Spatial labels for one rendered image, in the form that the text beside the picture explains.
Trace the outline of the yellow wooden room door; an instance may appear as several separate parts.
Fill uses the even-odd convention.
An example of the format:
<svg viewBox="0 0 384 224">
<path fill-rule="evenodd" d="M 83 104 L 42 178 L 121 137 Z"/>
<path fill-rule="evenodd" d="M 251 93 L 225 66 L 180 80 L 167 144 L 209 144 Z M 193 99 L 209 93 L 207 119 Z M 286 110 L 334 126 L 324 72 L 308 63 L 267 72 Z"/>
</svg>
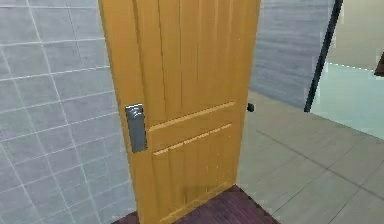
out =
<svg viewBox="0 0 384 224">
<path fill-rule="evenodd" d="M 236 182 L 261 0 L 98 1 L 138 219 L 172 224 Z"/>
</svg>

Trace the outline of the dark brown furniture piece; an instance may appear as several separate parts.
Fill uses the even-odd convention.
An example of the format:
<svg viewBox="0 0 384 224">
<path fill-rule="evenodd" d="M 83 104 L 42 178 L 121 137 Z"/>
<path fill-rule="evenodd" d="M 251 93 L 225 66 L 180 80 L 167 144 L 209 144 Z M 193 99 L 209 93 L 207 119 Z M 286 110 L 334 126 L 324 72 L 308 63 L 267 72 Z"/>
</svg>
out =
<svg viewBox="0 0 384 224">
<path fill-rule="evenodd" d="M 381 57 L 375 69 L 374 75 L 384 77 L 384 52 L 381 54 Z"/>
</svg>

